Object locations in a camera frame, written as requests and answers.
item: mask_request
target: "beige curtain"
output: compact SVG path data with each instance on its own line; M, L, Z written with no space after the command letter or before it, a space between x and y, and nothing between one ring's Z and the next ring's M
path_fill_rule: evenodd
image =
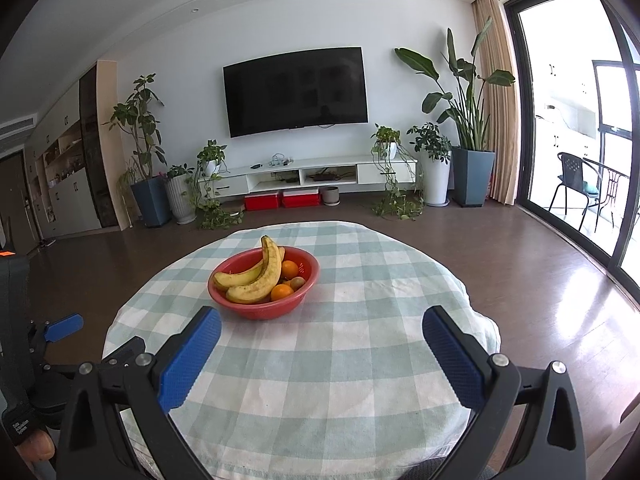
M476 0L472 3L476 29L482 29L487 17L494 19L480 47L481 73L488 76L494 70L508 70L514 76L516 63L509 26L498 0ZM484 88L485 113L491 114L488 147L495 152L494 174L490 196L498 202L513 205L518 188L520 162L520 102L518 82L514 86L487 85Z

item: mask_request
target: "dark brown floor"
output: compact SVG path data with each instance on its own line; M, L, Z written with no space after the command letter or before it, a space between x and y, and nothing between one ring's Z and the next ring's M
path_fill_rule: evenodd
M515 363L567 364L580 407L587 452L610 433L640 391L640 314L577 250L515 207L427 208L417 221L370 212L372 194L336 207L247 213L239 227L314 220L357 222L438 260L465 283L475 310L500 327L502 351ZM59 240L31 260L33 316L72 312L84 328L50 348L52 362L99 360L118 309L156 272L230 231L169 224ZM506 436L513 436L516 421ZM498 446L492 465L508 449Z

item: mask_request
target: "tablecloth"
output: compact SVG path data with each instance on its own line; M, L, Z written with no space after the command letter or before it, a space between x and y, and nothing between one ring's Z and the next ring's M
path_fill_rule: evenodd
M223 307L220 341L186 402L171 416L218 478L397 478L447 454L468 421L422 337L422 314L440 304L489 352L495 323L472 310L465 286L426 254L347 222L238 231L156 274L119 311L104 354L139 335L156 352L203 304L210 272L260 245L302 248L321 275L290 314L245 320ZM124 422L153 461L130 412Z

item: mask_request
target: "blue textured pad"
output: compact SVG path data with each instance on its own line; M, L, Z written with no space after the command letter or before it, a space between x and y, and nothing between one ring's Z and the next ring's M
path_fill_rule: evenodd
M165 413L183 404L204 363L220 339L221 331L220 314L212 308L164 369L159 378L158 402Z
M424 313L422 334L460 404L479 412L484 406L482 374L433 308Z
M83 325L84 319L82 319L82 316L80 314L72 314L47 326L44 331L44 339L50 343L55 343L73 332L77 332Z

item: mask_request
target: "fruit bowl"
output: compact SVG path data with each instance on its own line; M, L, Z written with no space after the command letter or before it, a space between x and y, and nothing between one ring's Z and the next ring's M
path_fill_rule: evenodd
M285 259L298 264L298 269L300 271L298 275L302 276L306 281L306 283L293 294L277 301L268 301L267 298L263 303L245 305L229 301L226 298L225 293L216 288L213 284L213 275L216 272L237 274L238 272L244 272L258 263L262 259L262 249L256 248L235 254L219 264L219 266L213 270L207 283L209 295L213 301L237 312L240 316L247 319L274 319L291 312L300 304L311 287L314 286L314 283L320 275L320 265L318 264L318 260L316 260L312 254L309 254L302 249L288 246L285 246L284 248Z

